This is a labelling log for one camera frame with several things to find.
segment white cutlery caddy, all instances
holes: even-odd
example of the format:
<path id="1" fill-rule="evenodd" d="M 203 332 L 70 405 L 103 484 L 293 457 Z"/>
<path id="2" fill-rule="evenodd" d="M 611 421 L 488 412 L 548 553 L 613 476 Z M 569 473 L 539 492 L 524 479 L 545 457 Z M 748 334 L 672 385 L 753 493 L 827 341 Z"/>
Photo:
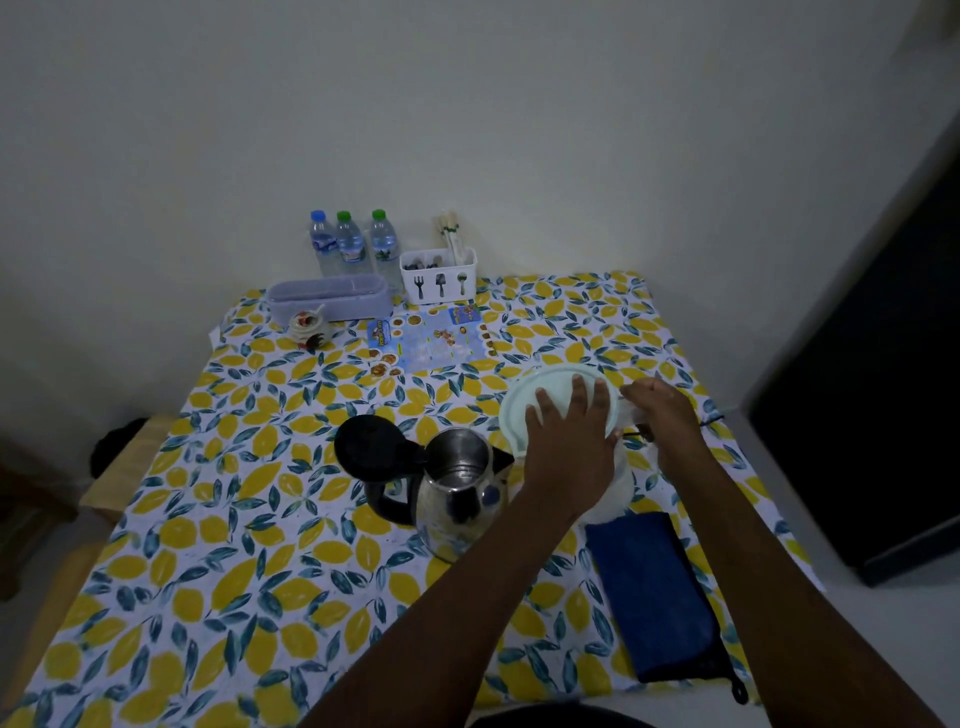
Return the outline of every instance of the white cutlery caddy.
<path id="1" fill-rule="evenodd" d="M 439 268 L 426 268 L 437 256 L 443 260 Z M 408 271 L 406 266 L 417 262 L 423 268 Z M 407 302 L 412 305 L 468 301 L 477 292 L 477 256 L 467 248 L 466 265 L 454 265 L 448 248 L 429 251 L 409 251 L 400 254 L 400 273 L 407 291 Z"/>

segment white wall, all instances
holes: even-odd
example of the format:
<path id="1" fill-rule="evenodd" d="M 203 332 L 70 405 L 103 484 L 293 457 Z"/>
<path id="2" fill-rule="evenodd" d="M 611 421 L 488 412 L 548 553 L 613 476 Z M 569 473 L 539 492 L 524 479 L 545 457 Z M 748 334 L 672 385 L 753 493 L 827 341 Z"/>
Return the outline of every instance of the white wall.
<path id="1" fill-rule="evenodd" d="M 960 109 L 904 0 L 44 2 L 0 42 L 3 438 L 67 473 L 312 270 L 314 207 L 634 268 L 742 401 Z"/>

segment white plate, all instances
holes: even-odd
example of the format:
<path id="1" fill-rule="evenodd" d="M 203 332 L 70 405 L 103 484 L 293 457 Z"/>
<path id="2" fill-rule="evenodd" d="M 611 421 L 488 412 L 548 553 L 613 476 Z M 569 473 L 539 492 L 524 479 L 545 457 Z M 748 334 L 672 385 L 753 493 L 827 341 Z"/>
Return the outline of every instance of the white plate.
<path id="1" fill-rule="evenodd" d="M 510 383 L 507 394 L 500 403 L 500 429 L 510 443 L 514 457 L 524 457 L 527 454 L 527 405 L 533 404 L 540 414 L 537 404 L 537 390 L 542 387 L 557 406 L 561 415 L 566 416 L 570 406 L 570 395 L 573 394 L 573 375 L 580 375 L 587 385 L 588 402 L 593 402 L 593 386 L 597 379 L 604 379 L 610 390 L 610 412 L 607 414 L 606 433 L 609 435 L 616 427 L 620 412 L 620 401 L 617 389 L 612 382 L 598 370 L 586 364 L 551 364 L 536 369 L 527 375 L 521 376 Z"/>

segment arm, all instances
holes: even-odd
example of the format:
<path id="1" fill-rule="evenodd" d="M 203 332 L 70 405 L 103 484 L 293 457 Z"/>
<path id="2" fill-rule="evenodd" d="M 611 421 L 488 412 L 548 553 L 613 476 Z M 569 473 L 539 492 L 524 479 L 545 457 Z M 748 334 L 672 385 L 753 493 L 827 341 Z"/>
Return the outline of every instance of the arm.
<path id="1" fill-rule="evenodd" d="M 574 377 L 566 419 L 538 391 L 519 495 L 467 553 L 387 630 L 303 719 L 321 725 L 463 725 L 523 594 L 570 526 L 613 477 L 605 386 L 587 408 Z"/>
<path id="2" fill-rule="evenodd" d="M 659 379 L 623 394 L 648 416 L 730 607 L 772 725 L 942 723 L 797 568 L 710 454 L 687 399 Z"/>

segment purple plastic container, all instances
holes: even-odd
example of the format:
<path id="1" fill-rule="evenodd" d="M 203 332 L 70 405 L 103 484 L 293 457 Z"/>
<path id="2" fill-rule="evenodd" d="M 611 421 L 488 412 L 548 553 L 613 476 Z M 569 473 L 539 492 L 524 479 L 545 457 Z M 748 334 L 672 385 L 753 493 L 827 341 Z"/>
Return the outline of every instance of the purple plastic container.
<path id="1" fill-rule="evenodd" d="M 394 312 L 387 281 L 373 273 L 286 280 L 267 290 L 267 303 L 274 323 L 285 328 L 301 311 L 316 311 L 321 305 L 325 321 L 386 319 Z"/>

